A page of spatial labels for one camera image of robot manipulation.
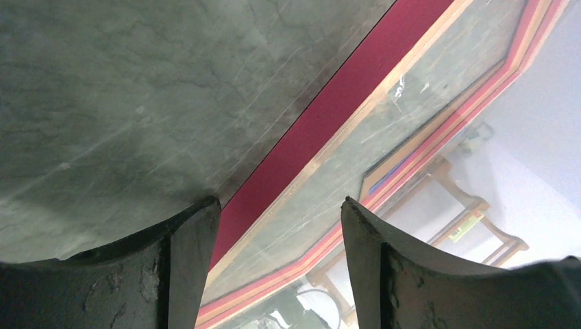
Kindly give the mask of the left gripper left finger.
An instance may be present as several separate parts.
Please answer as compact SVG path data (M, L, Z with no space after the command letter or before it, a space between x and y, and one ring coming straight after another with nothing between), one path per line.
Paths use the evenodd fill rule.
M1 327L194 328L220 216L209 196L65 260L1 263Z

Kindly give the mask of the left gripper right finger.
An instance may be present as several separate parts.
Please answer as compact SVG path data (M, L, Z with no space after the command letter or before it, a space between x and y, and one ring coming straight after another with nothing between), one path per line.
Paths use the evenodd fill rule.
M580 260L501 269L441 251L347 197L341 206L360 328L579 328Z

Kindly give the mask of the pink wooden picture frame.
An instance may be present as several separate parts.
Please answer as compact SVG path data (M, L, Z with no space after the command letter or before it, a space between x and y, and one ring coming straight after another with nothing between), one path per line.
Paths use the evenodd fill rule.
M355 328L346 197L392 214L530 64L567 1L396 1L222 212L198 328Z

